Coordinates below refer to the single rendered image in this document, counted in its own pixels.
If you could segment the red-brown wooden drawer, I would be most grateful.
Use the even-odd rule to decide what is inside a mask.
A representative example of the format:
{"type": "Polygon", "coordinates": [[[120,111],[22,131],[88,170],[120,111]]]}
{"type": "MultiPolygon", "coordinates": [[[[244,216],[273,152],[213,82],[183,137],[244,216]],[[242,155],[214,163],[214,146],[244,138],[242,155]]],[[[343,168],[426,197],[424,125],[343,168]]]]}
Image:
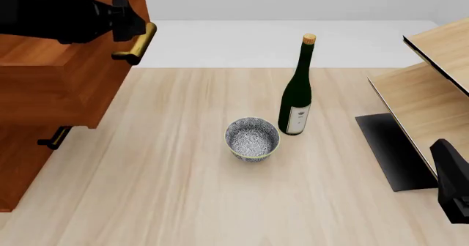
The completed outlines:
{"type": "MultiPolygon", "coordinates": [[[[146,0],[128,1],[151,23],[146,0]]],[[[111,54],[129,51],[137,38],[115,42],[108,32],[63,45],[0,34],[0,127],[96,127],[133,67],[111,54]]]]}

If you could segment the blue patterned bowl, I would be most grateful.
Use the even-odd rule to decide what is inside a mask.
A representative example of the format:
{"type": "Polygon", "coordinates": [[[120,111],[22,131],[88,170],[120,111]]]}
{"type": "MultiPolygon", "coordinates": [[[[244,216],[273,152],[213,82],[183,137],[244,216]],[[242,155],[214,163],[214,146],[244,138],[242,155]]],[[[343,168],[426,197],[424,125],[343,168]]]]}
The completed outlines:
{"type": "Polygon", "coordinates": [[[278,148],[280,135],[270,122],[246,117],[235,120],[226,128],[224,140],[238,160],[258,163],[269,158],[278,148]]]}

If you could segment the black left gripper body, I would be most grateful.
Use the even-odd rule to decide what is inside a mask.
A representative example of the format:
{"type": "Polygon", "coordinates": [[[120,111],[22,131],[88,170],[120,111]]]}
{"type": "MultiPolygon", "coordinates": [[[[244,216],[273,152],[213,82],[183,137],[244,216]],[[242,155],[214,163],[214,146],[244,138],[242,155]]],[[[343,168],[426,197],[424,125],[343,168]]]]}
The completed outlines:
{"type": "Polygon", "coordinates": [[[111,23],[115,42],[124,42],[131,39],[129,34],[131,7],[128,0],[112,0],[111,23]]]}

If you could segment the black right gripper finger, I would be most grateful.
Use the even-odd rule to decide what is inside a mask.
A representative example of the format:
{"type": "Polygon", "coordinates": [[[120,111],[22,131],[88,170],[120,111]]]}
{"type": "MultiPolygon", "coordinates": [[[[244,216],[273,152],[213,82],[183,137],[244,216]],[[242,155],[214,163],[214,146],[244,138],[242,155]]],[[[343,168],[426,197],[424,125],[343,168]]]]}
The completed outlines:
{"type": "Polygon", "coordinates": [[[469,199],[469,162],[445,139],[430,147],[437,171],[439,199],[469,199]]]}

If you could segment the red-brown wooden cabinet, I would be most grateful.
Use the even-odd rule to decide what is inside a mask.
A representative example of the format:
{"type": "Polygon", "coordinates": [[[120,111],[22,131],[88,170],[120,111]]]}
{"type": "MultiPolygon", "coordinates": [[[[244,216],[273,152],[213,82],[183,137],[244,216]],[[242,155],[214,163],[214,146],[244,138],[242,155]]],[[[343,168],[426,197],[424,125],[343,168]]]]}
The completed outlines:
{"type": "Polygon", "coordinates": [[[11,212],[53,152],[37,140],[49,139],[53,127],[0,127],[0,212],[11,212]]]}

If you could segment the dark green wine bottle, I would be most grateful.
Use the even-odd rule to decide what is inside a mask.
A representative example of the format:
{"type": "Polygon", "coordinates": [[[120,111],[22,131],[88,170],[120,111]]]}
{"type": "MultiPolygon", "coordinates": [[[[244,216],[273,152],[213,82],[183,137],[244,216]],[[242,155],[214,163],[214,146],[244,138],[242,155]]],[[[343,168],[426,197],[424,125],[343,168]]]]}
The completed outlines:
{"type": "Polygon", "coordinates": [[[309,80],[315,34],[304,34],[298,65],[281,98],[278,127],[287,135],[299,135],[306,126],[312,94],[309,80]]]}

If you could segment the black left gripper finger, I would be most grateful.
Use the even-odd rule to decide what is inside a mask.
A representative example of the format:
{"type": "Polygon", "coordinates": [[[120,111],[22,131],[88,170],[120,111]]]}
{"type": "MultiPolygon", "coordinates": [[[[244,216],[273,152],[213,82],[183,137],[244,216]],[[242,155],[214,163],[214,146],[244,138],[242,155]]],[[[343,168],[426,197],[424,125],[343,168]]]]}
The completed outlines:
{"type": "Polygon", "coordinates": [[[140,17],[133,8],[127,8],[128,17],[128,37],[133,37],[146,34],[146,21],[140,17]]]}

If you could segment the pale wooden shelf rack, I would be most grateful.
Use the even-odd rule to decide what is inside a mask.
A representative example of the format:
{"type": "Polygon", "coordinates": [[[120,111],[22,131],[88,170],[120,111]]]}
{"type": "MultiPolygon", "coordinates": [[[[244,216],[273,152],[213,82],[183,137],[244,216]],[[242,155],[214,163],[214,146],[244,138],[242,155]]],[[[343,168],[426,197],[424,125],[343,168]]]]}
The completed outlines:
{"type": "Polygon", "coordinates": [[[395,192],[437,187],[437,140],[469,164],[469,17],[404,42],[422,63],[369,77],[387,112],[355,119],[395,192]]]}

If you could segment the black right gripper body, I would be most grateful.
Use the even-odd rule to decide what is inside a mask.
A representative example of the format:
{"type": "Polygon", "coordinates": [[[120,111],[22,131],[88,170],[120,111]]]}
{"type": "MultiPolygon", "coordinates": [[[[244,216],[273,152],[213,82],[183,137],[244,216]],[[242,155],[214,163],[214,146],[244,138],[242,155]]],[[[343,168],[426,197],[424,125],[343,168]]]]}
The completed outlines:
{"type": "Polygon", "coordinates": [[[445,197],[439,194],[437,201],[451,223],[469,225],[469,195],[445,197]]]}

